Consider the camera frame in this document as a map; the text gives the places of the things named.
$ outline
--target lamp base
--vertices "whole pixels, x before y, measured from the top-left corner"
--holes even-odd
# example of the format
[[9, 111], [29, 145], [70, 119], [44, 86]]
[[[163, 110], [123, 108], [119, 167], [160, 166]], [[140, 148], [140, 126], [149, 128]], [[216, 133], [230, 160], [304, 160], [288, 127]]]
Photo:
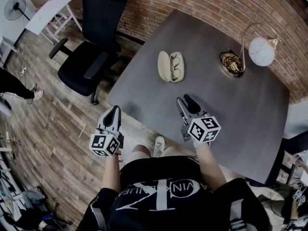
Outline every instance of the lamp base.
[[245, 69], [242, 66], [241, 59], [228, 49], [227, 52], [220, 54], [220, 66], [224, 73], [230, 77], [240, 78], [243, 76]]

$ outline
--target lamp arm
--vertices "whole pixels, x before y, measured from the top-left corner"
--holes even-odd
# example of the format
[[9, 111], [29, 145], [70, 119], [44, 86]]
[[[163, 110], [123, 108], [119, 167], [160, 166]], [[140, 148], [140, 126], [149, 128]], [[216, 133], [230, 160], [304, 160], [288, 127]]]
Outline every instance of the lamp arm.
[[241, 52], [240, 52], [240, 55], [239, 55], [241, 57], [241, 54], [243, 54], [243, 69], [246, 69], [245, 54], [244, 54], [244, 36], [245, 36], [247, 30], [249, 28], [251, 28], [252, 26], [255, 26], [255, 25], [267, 26], [269, 29], [271, 29], [274, 32], [276, 39], [279, 40], [277, 31], [272, 26], [270, 26], [268, 24], [265, 24], [265, 23], [262, 23], [262, 22], [255, 22], [255, 23], [250, 24], [248, 27], [246, 27], [246, 29], [243, 33], [243, 36], [242, 36], [242, 47], [241, 47]]

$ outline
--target eyeglasses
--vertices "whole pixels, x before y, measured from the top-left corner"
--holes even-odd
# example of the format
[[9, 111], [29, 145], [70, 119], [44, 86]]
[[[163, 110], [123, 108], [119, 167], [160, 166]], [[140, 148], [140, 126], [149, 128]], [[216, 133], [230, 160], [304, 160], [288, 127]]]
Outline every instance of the eyeglasses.
[[181, 70], [177, 68], [180, 64], [180, 58], [175, 55], [170, 57], [170, 71], [172, 81], [176, 81], [181, 76]]

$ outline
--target red brick wall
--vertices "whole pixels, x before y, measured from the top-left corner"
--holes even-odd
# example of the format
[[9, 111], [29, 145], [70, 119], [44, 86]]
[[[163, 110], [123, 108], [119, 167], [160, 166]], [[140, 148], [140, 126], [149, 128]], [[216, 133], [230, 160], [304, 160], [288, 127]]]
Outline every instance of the red brick wall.
[[[32, 0], [40, 5], [47, 0]], [[308, 98], [308, 26], [305, 2], [290, 0], [128, 0], [119, 30], [147, 40], [173, 9], [189, 13], [240, 41], [243, 30], [252, 22], [272, 25], [282, 43], [270, 69], [288, 87], [291, 103]], [[81, 18], [81, 1], [71, 4]], [[268, 29], [255, 26], [246, 34], [247, 42]]]

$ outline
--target white logo print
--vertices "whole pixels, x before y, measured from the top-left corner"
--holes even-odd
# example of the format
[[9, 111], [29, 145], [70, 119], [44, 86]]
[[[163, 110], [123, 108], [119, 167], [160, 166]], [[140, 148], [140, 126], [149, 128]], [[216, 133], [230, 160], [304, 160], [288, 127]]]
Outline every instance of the white logo print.
[[135, 183], [129, 188], [120, 193], [119, 197], [125, 194], [147, 194], [145, 197], [116, 210], [122, 209], [134, 209], [138, 210], [134, 205], [142, 202], [150, 196], [156, 194], [156, 209], [149, 209], [149, 211], [162, 211], [162, 210], [174, 210], [175, 208], [167, 206], [168, 198], [188, 198], [196, 194], [202, 187], [209, 192], [212, 192], [207, 186], [204, 186], [195, 180], [176, 180], [170, 181], [169, 179], [158, 180], [157, 186], [146, 186], [143, 182]]

